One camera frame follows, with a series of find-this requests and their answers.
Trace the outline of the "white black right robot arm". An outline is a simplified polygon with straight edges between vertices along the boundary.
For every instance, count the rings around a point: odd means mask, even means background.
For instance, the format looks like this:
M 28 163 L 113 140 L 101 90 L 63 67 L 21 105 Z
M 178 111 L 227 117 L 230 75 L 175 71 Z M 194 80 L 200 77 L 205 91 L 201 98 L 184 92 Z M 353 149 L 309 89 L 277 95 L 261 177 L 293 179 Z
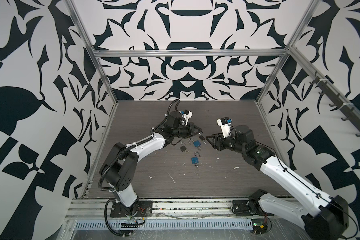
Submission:
M 252 209 L 281 217 L 305 230 L 312 240 L 338 240 L 349 227 L 349 205 L 340 197 L 321 191 L 282 163 L 269 147 L 255 140 L 246 125 L 221 127 L 220 134 L 206 140 L 218 151 L 230 150 L 244 161 L 269 176 L 297 201 L 293 204 L 270 193 L 258 190 L 250 196 Z

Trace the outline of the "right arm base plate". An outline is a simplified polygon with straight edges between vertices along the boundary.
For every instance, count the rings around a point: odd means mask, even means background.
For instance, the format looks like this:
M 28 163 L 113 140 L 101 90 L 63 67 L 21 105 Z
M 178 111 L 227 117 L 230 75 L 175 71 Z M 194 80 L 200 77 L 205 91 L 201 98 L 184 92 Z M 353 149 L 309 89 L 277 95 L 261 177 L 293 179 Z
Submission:
M 237 217 L 247 217 L 247 216 L 274 216 L 274 214 L 266 213 L 260 207 L 259 200 L 250 199 L 250 200 L 234 200 L 231 211 Z

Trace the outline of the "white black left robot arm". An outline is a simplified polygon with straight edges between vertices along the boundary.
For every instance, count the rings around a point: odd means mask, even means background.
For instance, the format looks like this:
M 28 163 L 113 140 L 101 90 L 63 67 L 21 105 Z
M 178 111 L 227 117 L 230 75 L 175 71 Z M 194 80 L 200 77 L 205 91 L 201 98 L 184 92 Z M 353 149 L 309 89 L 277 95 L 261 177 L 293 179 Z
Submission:
M 192 116 L 188 110 L 166 113 L 148 137 L 127 145 L 115 144 L 100 169 L 99 190 L 114 194 L 116 201 L 124 207 L 135 205 L 138 196 L 132 181 L 139 161 L 171 145 L 174 138 L 182 140 L 201 133 L 202 129 L 190 121 Z

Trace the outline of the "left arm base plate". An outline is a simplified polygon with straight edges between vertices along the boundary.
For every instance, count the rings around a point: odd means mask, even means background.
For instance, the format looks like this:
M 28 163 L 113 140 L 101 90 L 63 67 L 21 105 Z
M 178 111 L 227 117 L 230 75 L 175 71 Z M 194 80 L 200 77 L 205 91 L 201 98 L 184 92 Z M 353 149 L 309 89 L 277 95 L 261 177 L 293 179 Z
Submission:
M 150 217 L 152 215 L 152 201 L 136 201 L 131 207 L 126 207 L 122 203 L 113 203 L 111 208 L 111 218 Z

